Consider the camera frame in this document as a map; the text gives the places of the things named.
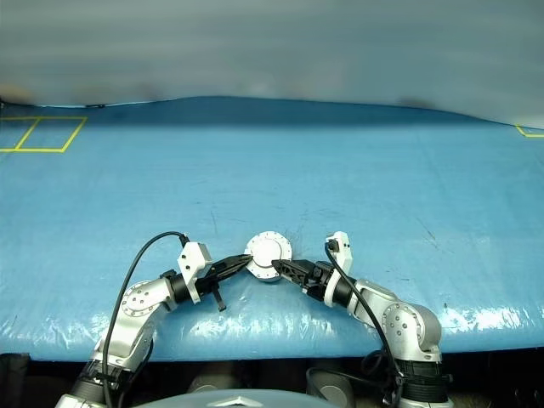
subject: yellow tape line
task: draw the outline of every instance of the yellow tape line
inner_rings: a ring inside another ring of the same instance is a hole
[[[25,134],[23,134],[23,137],[20,138],[19,140],[19,143],[17,143],[17,145],[14,147],[15,150],[18,150],[22,145],[23,143],[25,143],[25,141],[28,139],[28,137],[31,135],[32,131],[36,128],[37,124],[41,121],[42,119],[40,117],[38,117],[34,123],[32,123],[32,126],[30,126],[28,128],[28,130],[25,132]]]
[[[518,132],[523,134],[526,138],[544,138],[544,133],[528,133],[523,130],[523,128],[519,125],[515,125],[516,129],[518,129]]]
[[[10,149],[0,149],[1,152],[5,153],[64,153],[62,149],[51,149],[48,147],[22,147],[20,149],[10,148]]]
[[[70,135],[70,137],[68,138],[68,140],[66,140],[65,145],[62,146],[62,149],[61,149],[61,152],[62,152],[62,153],[64,153],[64,152],[66,151],[66,149],[68,149],[68,146],[70,146],[72,140],[76,138],[76,136],[77,136],[77,134],[79,133],[79,131],[82,130],[82,127],[83,127],[83,125],[85,124],[86,121],[87,121],[87,118],[86,118],[86,117],[82,118],[82,122],[81,122],[79,125],[77,125],[76,130],[74,130],[74,131],[71,133],[71,135]]]

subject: black cable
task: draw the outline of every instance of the black cable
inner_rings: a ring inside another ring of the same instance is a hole
[[[122,408],[122,403],[124,402],[125,397],[128,394],[128,391],[130,391],[130,388],[133,386],[134,382],[136,381],[136,378],[138,378],[139,374],[142,372],[145,365],[150,360],[151,353],[153,353],[153,340],[151,340],[150,349],[147,350],[147,355],[145,356],[144,360],[141,363],[139,363],[138,368],[134,372],[133,376],[130,378],[130,380],[128,380],[127,385],[122,390],[121,396],[119,397],[119,400],[117,401],[117,408]]]
[[[130,268],[128,268],[128,272],[127,272],[127,275],[125,276],[125,280],[123,281],[119,294],[117,295],[116,305],[113,308],[110,324],[108,326],[108,332],[105,335],[104,346],[102,349],[102,375],[104,377],[104,380],[103,380],[104,399],[105,399],[106,406],[108,408],[113,408],[113,403],[111,402],[111,394],[110,394],[110,383],[108,381],[108,351],[110,349],[111,333],[113,332],[113,327],[115,326],[117,314],[119,313],[119,308],[121,307],[122,297],[125,291],[127,290],[128,282],[130,281],[130,278],[132,277],[133,272],[136,269],[136,265],[138,265],[138,262],[144,255],[144,252],[147,251],[147,249],[151,245],[153,245],[153,243],[169,235],[176,235],[181,241],[182,246],[185,245],[185,242],[189,240],[187,236],[185,236],[184,234],[181,234],[180,232],[168,231],[168,232],[163,232],[159,235],[155,235],[153,238],[147,241],[144,244],[144,246],[142,246],[142,248],[139,250],[138,254],[136,255],[132,264],[130,265]]]
[[[352,376],[351,374],[346,374],[345,372],[341,372],[341,371],[329,370],[328,368],[310,367],[308,370],[306,370],[306,382],[312,388],[312,391],[318,397],[322,398],[323,400],[326,400],[326,397],[317,388],[317,386],[315,385],[315,382],[314,382],[314,380],[312,378],[312,373],[314,373],[316,371],[327,372],[327,373],[333,374],[335,376],[347,378],[348,380],[356,381],[357,383],[361,383],[363,385],[366,385],[367,387],[380,388],[380,389],[383,388],[383,384],[381,384],[380,382],[367,380],[366,378]]]
[[[392,377],[401,376],[399,367],[397,366],[397,363],[393,357],[393,353],[391,352],[391,348],[389,347],[388,339],[385,337],[385,333],[383,332],[382,325],[377,320],[376,316],[374,315],[374,312],[372,311],[372,309],[366,302],[361,292],[357,290],[357,288],[355,287],[355,284],[348,278],[346,273],[338,264],[337,260],[332,256],[331,249],[328,246],[328,242],[325,243],[325,253],[326,253],[326,256],[329,258],[329,260],[331,261],[332,266],[334,266],[334,268],[338,271],[340,276],[342,276],[342,279],[344,280],[344,282],[346,282],[346,284],[349,286],[349,289],[351,289],[352,293],[355,295],[357,300],[359,300],[360,304],[363,305],[365,312],[371,318],[372,324],[374,325],[374,328],[376,329],[377,334],[382,340],[383,352],[385,353],[385,356],[388,359],[390,376]],[[400,393],[399,393],[399,390],[397,390],[394,401],[392,401],[392,407],[395,407],[397,405],[397,403],[399,402],[399,399],[400,399]]]
[[[371,377],[378,367],[382,364],[383,356],[385,355],[385,351],[383,348],[381,350],[376,350],[368,354],[362,361],[360,365],[360,369],[367,377]],[[374,364],[370,366],[369,368],[369,361],[374,361]]]

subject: round metal flange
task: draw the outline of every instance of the round metal flange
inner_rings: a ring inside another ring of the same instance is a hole
[[[272,266],[275,259],[291,259],[291,242],[274,231],[262,232],[255,235],[246,245],[244,253],[253,255],[253,260],[247,269],[261,281],[277,281],[280,274]]]
[[[155,305],[147,306],[145,301],[147,300],[148,292],[142,293],[138,288],[149,280],[143,280],[132,286],[130,286],[125,294],[122,296],[121,309],[127,316],[144,316],[148,315],[155,309]]]

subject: plastic sheet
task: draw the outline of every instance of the plastic sheet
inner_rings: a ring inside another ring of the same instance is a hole
[[[439,317],[445,352],[542,345],[544,139],[428,110],[255,99],[187,99],[88,116],[64,153],[0,153],[0,351],[86,360],[128,265],[163,230],[215,259],[277,230],[295,258],[323,260],[344,230],[352,275]],[[66,110],[9,107],[9,116]],[[24,146],[64,143],[77,122],[43,119]],[[0,121],[13,146],[29,124]],[[144,257],[133,281],[176,265]],[[363,355],[373,330],[250,274],[183,304],[155,360]]]

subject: yellow tape square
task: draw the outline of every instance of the yellow tape square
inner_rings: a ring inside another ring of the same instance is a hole
[[[20,138],[17,144],[11,148],[2,148],[0,152],[33,152],[33,153],[64,153],[70,146],[71,142],[81,131],[83,125],[87,121],[86,116],[10,116],[0,117],[0,121],[33,121],[31,126],[26,130],[25,134]],[[61,146],[55,147],[31,147],[32,145],[32,133],[38,128],[41,123],[47,123],[50,121],[76,121],[75,129],[70,133],[64,143]]]

